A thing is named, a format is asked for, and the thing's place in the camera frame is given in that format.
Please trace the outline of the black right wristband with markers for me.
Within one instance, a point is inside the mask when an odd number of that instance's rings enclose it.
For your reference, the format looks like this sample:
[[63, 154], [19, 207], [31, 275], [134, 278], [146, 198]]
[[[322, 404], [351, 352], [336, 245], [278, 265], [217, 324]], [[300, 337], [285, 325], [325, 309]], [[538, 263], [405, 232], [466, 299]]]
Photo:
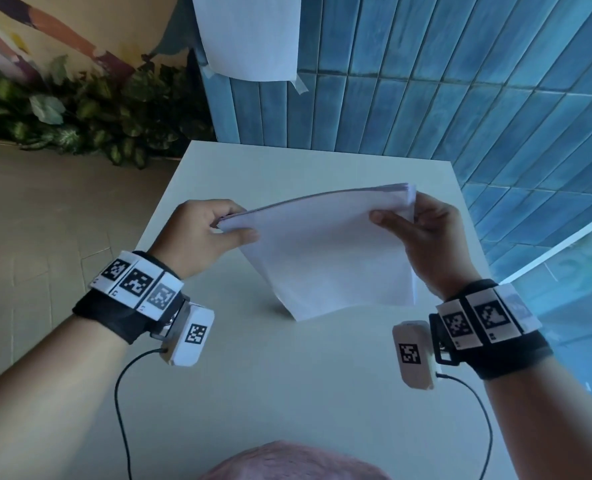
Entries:
[[429, 316], [437, 363], [467, 364], [482, 380], [528, 369], [554, 355], [542, 324], [510, 284], [466, 285]]

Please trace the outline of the person's right hand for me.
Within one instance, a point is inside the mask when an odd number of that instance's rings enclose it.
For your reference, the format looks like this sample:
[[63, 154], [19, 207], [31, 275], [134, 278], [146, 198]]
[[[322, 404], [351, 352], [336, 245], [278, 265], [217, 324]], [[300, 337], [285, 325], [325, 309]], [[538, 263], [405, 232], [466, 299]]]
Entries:
[[404, 245], [415, 274], [442, 301], [481, 280], [469, 253], [460, 211], [425, 193], [416, 193], [414, 233], [393, 234]]

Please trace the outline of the white window frame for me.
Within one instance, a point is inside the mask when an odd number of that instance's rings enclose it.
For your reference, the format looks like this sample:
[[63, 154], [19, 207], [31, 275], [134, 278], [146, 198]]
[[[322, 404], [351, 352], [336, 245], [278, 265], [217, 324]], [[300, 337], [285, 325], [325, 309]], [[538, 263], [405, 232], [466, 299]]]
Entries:
[[583, 239], [585, 236], [592, 232], [592, 221], [588, 222], [584, 227], [577, 230], [575, 233], [572, 233], [570, 236], [566, 237], [561, 242], [557, 243], [554, 247], [546, 250], [545, 252], [541, 253], [538, 256], [532, 257], [527, 259], [524, 265], [516, 268], [513, 273], [504, 272], [503, 274], [498, 274], [495, 276], [499, 283], [510, 283], [521, 277], [522, 275], [526, 274], [527, 272], [531, 271], [537, 266], [545, 263], [548, 259], [556, 256], [557, 254], [561, 253], [563, 250], [569, 248], [573, 244], [577, 243], [579, 240]]

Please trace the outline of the white paper sheet on wall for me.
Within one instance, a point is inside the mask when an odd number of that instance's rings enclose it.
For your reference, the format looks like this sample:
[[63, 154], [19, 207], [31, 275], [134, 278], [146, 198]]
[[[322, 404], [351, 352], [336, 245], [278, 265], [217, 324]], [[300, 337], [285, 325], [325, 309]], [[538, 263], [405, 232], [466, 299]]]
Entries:
[[298, 78], [302, 0], [192, 0], [207, 65], [250, 82]]

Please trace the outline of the person's pink clothing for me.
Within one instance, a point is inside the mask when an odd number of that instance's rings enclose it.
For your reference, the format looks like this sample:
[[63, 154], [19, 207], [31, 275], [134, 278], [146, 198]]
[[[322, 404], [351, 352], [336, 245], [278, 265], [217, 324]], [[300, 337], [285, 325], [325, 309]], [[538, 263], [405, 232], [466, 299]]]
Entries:
[[270, 442], [222, 461], [198, 480], [392, 480], [381, 468], [346, 454]]

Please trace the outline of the person's right forearm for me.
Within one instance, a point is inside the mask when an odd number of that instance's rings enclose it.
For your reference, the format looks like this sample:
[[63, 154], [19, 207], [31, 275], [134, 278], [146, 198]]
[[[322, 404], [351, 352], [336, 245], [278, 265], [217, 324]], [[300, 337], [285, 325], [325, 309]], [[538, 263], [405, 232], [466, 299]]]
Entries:
[[554, 356], [484, 387], [519, 480], [592, 480], [592, 396]]

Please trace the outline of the stack of white paper sheets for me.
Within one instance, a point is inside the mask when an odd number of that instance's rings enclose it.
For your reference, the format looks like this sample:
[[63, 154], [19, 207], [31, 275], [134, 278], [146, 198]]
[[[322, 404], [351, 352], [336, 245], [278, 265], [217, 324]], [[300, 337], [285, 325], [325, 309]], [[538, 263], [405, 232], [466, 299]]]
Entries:
[[418, 278], [404, 245], [373, 224], [373, 210], [411, 221], [416, 186], [391, 184], [313, 194], [222, 217], [222, 232], [250, 228], [244, 257], [295, 321], [356, 306], [411, 307]]

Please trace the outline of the person's left forearm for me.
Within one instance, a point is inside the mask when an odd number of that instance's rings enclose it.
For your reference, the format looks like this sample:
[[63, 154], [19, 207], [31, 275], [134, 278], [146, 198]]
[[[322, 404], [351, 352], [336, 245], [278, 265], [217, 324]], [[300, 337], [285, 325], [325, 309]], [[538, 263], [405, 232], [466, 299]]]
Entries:
[[0, 375], [0, 480], [59, 480], [129, 344], [71, 315]]

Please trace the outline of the person's left hand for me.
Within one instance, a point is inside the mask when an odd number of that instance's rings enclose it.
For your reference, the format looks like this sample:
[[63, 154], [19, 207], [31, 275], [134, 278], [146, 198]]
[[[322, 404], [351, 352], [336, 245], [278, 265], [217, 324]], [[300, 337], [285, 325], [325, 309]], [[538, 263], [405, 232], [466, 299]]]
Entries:
[[241, 246], [213, 246], [221, 218], [244, 209], [232, 200], [188, 200], [176, 207], [147, 253], [185, 280], [211, 267]]

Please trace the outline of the black left wristband with markers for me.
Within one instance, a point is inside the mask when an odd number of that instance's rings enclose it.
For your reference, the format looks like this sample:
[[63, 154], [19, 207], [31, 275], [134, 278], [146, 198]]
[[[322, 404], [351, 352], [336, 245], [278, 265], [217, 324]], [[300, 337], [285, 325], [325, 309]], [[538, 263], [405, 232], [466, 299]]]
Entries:
[[128, 344], [160, 334], [186, 301], [179, 275], [150, 253], [122, 251], [89, 285], [72, 313]]

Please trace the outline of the green leafy plant hedge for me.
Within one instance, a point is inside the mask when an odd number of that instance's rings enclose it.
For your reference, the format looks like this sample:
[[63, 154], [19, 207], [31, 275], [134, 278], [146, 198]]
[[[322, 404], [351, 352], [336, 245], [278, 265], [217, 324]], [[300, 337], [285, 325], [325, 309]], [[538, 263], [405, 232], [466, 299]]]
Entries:
[[149, 158], [181, 157], [192, 141], [216, 141], [195, 57], [155, 68], [150, 57], [125, 82], [97, 72], [65, 74], [52, 61], [43, 85], [23, 85], [0, 72], [0, 143], [24, 151], [102, 153], [114, 166], [146, 168]]

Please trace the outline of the black wristband with markers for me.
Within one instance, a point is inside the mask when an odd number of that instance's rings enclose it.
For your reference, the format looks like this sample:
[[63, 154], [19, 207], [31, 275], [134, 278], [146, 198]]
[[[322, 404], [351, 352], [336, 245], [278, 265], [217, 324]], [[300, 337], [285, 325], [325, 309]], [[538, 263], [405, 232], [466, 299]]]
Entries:
[[160, 334], [186, 301], [179, 275], [150, 253], [122, 251], [89, 285], [72, 313], [128, 344]]
[[467, 364], [482, 380], [528, 369], [554, 355], [542, 324], [510, 284], [466, 285], [429, 316], [437, 363]]

